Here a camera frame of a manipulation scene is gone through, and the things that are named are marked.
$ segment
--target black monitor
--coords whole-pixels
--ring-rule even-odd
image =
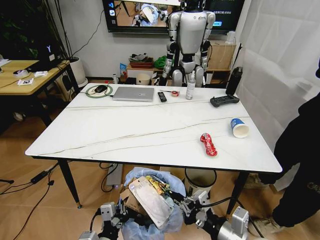
[[[235,31],[245,0],[207,0],[205,9],[215,13],[211,34]],[[102,0],[111,33],[166,34],[166,15],[180,11],[178,0]]]

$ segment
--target power strip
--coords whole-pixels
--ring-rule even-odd
[[[120,185],[121,184],[123,164],[118,164],[118,166],[117,166],[117,164],[114,163],[112,167],[109,167],[108,173],[110,173],[113,169],[115,169],[114,172],[112,172],[106,178],[105,185],[107,187],[112,186],[112,185]]]

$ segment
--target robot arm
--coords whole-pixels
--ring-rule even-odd
[[[210,42],[208,40],[208,37],[211,33],[211,29],[214,25],[215,20],[216,20],[216,15],[211,11],[207,11],[206,12],[206,26],[205,26],[205,30],[204,30],[204,34],[203,34],[202,44],[200,47],[200,52],[201,52],[200,63],[201,63],[201,67],[203,68],[204,72],[206,72],[206,70],[208,68],[208,49],[210,47]]]
[[[229,223],[225,217],[215,215],[210,207],[206,207],[209,204],[206,191],[198,190],[191,197],[183,197],[175,192],[169,195],[180,206],[184,223],[196,224],[210,234],[212,240],[246,240],[248,238],[249,213],[247,210],[238,206],[232,215],[232,223]],[[122,224],[129,218],[134,218],[135,222],[139,221],[138,215],[126,208],[123,201],[117,205],[114,202],[106,203],[98,212],[103,219],[102,232],[97,234],[95,231],[85,231],[79,240],[116,240]]]
[[[163,67],[163,73],[160,77],[159,85],[164,86],[167,83],[168,75],[171,71],[173,58],[177,49],[177,28],[181,18],[181,12],[174,12],[168,17],[169,23],[169,37],[170,41],[166,45],[166,60]]]

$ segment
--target robot leg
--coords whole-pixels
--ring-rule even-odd
[[[181,87],[183,78],[184,78],[184,75],[179,69],[174,70],[172,72],[172,86]]]
[[[194,68],[194,76],[195,76],[195,87],[196,88],[201,88],[202,86],[202,83],[203,83],[203,79],[204,79],[204,69],[197,65],[195,68]]]

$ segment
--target white bucket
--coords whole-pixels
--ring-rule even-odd
[[[82,65],[80,57],[74,57],[74,59],[76,59],[76,61],[70,61],[70,66],[75,77],[76,83],[81,88],[87,85],[88,80],[86,79],[84,66]]]
[[[145,73],[139,73],[136,76],[136,84],[137,85],[149,85],[150,82],[150,76]]]
[[[184,174],[184,186],[188,196],[191,196],[197,190],[204,190],[209,193],[217,180],[217,172],[213,169],[186,168]]]

